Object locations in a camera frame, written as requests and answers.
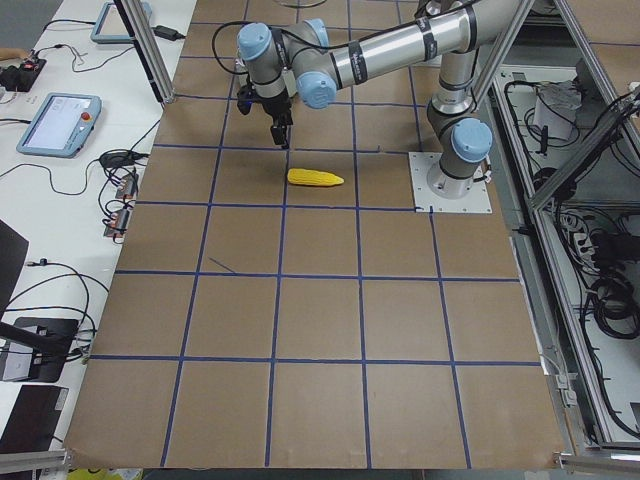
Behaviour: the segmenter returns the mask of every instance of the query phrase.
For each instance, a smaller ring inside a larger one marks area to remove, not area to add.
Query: power adapter
[[[172,42],[175,42],[176,40],[182,40],[183,38],[185,38],[184,35],[182,35],[177,30],[174,30],[173,28],[165,27],[164,25],[158,25],[156,27],[153,27],[153,33],[156,35],[156,37],[171,40]]]
[[[132,150],[111,150],[100,155],[98,160],[102,168],[120,168],[129,167],[145,157],[147,155]]]

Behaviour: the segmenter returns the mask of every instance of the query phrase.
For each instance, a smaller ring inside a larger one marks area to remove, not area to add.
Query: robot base
[[[431,167],[437,165],[440,160],[440,153],[435,152],[410,152],[409,153],[409,166],[411,168],[411,182],[413,184],[413,199],[418,212],[430,212],[437,213],[492,213],[491,202],[489,200],[489,194],[487,193],[487,186],[484,182],[473,182],[471,179],[468,181],[455,181],[447,179],[446,190],[439,190],[439,194],[435,193],[434,188],[430,185],[428,180]],[[433,169],[436,173],[431,173],[431,176],[436,176],[439,169],[436,167]],[[480,168],[476,171],[475,178],[482,177],[482,171]],[[433,183],[439,183],[440,179],[432,179]],[[458,198],[445,198],[442,193],[445,193],[448,197]]]

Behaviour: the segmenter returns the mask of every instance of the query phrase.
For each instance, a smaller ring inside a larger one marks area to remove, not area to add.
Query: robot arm
[[[342,88],[443,55],[439,88],[429,103],[428,118],[443,144],[442,170],[454,180],[470,177],[492,141],[486,125],[464,118],[472,105],[475,50],[508,26],[519,1],[442,0],[444,14],[417,18],[340,48],[329,48],[324,24],[318,19],[285,29],[249,24],[238,34],[238,50],[250,78],[239,92],[238,106],[248,113],[251,103],[261,103],[273,118],[275,143],[287,148],[287,126],[293,122],[283,72],[293,71],[302,101],[320,109],[329,106]],[[459,123],[465,124],[466,133],[457,132],[451,139],[456,133],[451,127]],[[469,145],[468,139],[475,143]]]

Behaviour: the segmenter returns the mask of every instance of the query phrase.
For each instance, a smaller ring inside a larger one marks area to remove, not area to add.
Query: brown cardboard surface
[[[191,275],[116,275],[110,298],[122,301],[109,302],[91,352],[179,355],[193,282]]]
[[[449,359],[436,282],[367,281],[363,289],[367,358]]]
[[[90,361],[65,446],[77,468],[160,464],[177,362]]]
[[[640,1],[568,0],[589,42],[640,44]]]
[[[464,468],[451,368],[432,365],[374,365],[368,371],[371,449],[375,468],[437,463]]]
[[[269,367],[184,366],[167,467],[260,467],[264,462]]]
[[[333,43],[411,13],[317,12]],[[289,151],[259,105],[238,112],[217,24],[315,13],[198,2],[209,23],[189,29],[67,436],[80,465],[541,468],[558,450],[494,192],[492,215],[413,210],[402,152],[440,150],[423,108],[437,69],[325,110],[296,98]],[[291,167],[345,183],[287,185]]]
[[[539,358],[519,283],[449,282],[445,295],[456,358],[520,362]]]
[[[271,466],[366,467],[363,405],[359,365],[278,365]]]
[[[540,369],[460,367],[458,376],[474,466],[554,466],[553,452],[562,451],[562,441]]]

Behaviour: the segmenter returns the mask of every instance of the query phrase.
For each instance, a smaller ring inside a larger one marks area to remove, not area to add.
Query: grid square
[[[219,22],[228,20],[230,19],[218,19]],[[187,40],[184,42],[184,47],[182,48],[182,58],[180,61],[182,61],[184,57],[203,57],[209,58],[212,63],[216,63],[213,59],[213,51],[211,50],[211,37],[213,37],[213,33],[217,28],[218,25],[191,23],[187,31]],[[221,57],[230,57],[229,60],[223,60],[224,64],[230,69],[233,68],[234,63],[231,59],[236,56],[238,50],[237,34],[238,28],[226,28],[216,39],[218,55]]]
[[[273,0],[249,0],[247,20],[267,25],[292,25],[296,23],[296,9],[273,3]]]
[[[277,273],[281,221],[280,208],[213,208],[201,270]]]
[[[553,468],[563,444],[541,368],[458,367],[458,382],[473,468]]]
[[[278,364],[271,467],[365,468],[360,365]]]
[[[314,8],[303,8],[299,11],[299,21],[321,18],[327,28],[347,28],[349,26],[348,0],[327,0],[322,5]],[[336,42],[329,34],[329,44],[336,45],[344,42]]]
[[[181,97],[164,108],[156,144],[217,147],[226,111],[226,100]]]
[[[356,103],[394,103],[413,106],[409,69],[401,68],[372,78],[353,91]]]
[[[456,360],[540,360],[519,283],[448,282],[445,294]]]
[[[182,58],[173,84],[178,95],[229,97],[231,75],[210,58]]]
[[[278,358],[357,359],[360,305],[356,280],[282,280]]]
[[[602,4],[597,0],[568,0],[580,27],[589,42],[638,45],[640,23],[637,2],[612,0],[607,4],[607,20],[603,22]]]
[[[360,232],[364,275],[435,277],[433,239],[426,215],[363,211]]]
[[[357,275],[355,212],[287,209],[283,271]]]
[[[367,367],[373,468],[465,468],[451,368]]]
[[[350,206],[356,204],[355,174],[352,153],[292,151],[290,168],[306,168],[334,173],[344,184],[332,188],[287,187],[289,205]]]
[[[222,22],[228,20],[242,20],[246,2],[216,2],[199,0],[191,17],[191,22]]]
[[[291,146],[297,149],[353,150],[353,122],[350,105],[333,105],[310,110],[294,104]]]
[[[431,101],[431,97],[438,91],[440,85],[440,68],[429,66],[412,66],[411,78],[415,90],[416,104],[421,107]]]
[[[206,207],[137,205],[119,270],[195,272]]]
[[[160,360],[91,359],[65,437],[75,466],[160,465],[177,369]]]
[[[224,150],[216,181],[216,203],[280,205],[286,182],[286,153]]]
[[[268,396],[268,364],[185,363],[166,466],[264,466]]]
[[[449,360],[437,282],[365,281],[367,358]]]
[[[235,102],[233,102],[229,106],[227,128],[225,129],[223,144],[225,147],[260,148],[281,151],[280,148],[273,143],[273,137],[271,137],[272,123],[272,118],[264,113],[259,105],[254,105],[251,113],[245,116],[240,113]]]
[[[443,276],[518,278],[508,232],[496,213],[437,214],[434,221]]]
[[[192,291],[191,275],[116,274],[91,353],[180,355]]]
[[[414,208],[407,155],[358,154],[360,206]]]
[[[382,30],[398,25],[396,2],[351,0],[351,28]]]
[[[217,149],[155,147],[144,173],[139,200],[207,203]]]
[[[431,127],[421,123],[420,129]],[[356,139],[360,151],[420,151],[413,107],[356,105]]]
[[[201,276],[187,354],[269,358],[275,296],[274,278]]]

